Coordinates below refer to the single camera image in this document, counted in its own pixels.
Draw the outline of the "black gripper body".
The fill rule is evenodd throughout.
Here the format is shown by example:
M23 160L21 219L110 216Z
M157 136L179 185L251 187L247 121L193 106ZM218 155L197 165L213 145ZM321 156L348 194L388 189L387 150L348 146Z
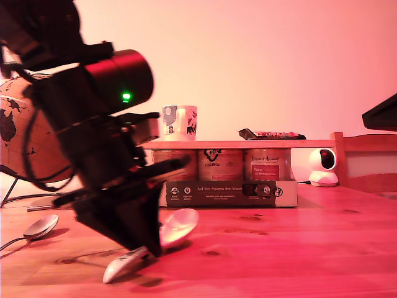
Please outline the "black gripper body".
M54 200L57 208L92 199L110 204L139 199L192 161L183 154L153 165L142 144L159 136L156 116L92 119L61 133L62 144L83 182L83 189Z

